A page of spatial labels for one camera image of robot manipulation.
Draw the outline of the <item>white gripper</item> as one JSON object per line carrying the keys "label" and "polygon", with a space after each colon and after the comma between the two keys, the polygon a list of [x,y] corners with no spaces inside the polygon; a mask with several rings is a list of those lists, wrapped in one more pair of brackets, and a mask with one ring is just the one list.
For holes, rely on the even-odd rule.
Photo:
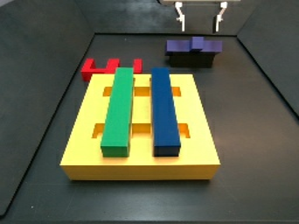
{"label": "white gripper", "polygon": [[213,33],[220,30],[220,22],[222,21],[222,14],[228,8],[228,2],[240,2],[241,0],[156,0],[161,5],[172,5],[174,6],[177,12],[176,21],[181,23],[181,31],[185,30],[185,17],[182,14],[182,3],[220,3],[218,4],[218,14],[213,17]]}

